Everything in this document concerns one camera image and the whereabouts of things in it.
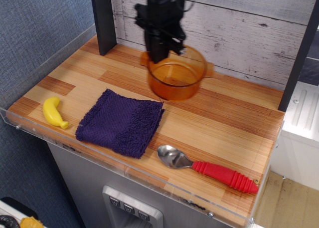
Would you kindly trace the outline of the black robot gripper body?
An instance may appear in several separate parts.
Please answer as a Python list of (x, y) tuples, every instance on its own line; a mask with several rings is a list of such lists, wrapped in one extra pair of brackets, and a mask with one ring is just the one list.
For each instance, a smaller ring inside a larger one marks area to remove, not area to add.
[(168, 44), (169, 52), (181, 55), (186, 35), (180, 21), (184, 14), (185, 0), (147, 0), (146, 5), (136, 4), (136, 24), (144, 32), (160, 33)]

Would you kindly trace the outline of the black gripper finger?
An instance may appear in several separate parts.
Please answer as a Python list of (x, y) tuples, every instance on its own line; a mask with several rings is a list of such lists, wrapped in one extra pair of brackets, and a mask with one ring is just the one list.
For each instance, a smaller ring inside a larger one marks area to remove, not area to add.
[(144, 33), (147, 52), (153, 63), (159, 63), (168, 57), (168, 44), (160, 33)]

